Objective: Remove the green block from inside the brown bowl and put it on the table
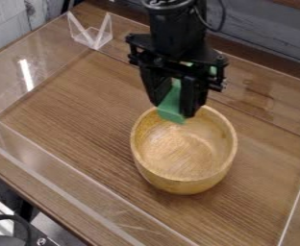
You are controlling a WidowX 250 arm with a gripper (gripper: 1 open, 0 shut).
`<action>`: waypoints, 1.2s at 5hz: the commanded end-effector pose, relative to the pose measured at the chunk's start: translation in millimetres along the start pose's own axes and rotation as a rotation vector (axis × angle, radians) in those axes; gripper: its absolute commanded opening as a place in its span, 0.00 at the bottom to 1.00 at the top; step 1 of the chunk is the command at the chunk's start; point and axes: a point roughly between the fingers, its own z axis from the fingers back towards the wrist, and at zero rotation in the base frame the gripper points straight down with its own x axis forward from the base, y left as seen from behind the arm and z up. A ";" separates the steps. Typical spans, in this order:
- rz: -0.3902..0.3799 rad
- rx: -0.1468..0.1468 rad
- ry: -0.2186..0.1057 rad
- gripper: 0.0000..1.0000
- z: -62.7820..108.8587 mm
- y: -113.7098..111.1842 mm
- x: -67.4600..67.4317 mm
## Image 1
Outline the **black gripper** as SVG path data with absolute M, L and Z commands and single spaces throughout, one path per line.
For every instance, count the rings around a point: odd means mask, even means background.
M 142 0 L 150 15 L 150 32 L 130 34 L 130 63 L 141 68 L 141 75 L 151 103 L 158 107 L 171 88 L 171 77 L 182 79 L 181 113 L 195 116 L 207 102 L 206 69 L 218 68 L 210 89 L 222 91 L 227 58 L 207 44 L 209 31 L 219 32 L 226 21 L 222 0 L 221 22 L 207 21 L 207 0 Z

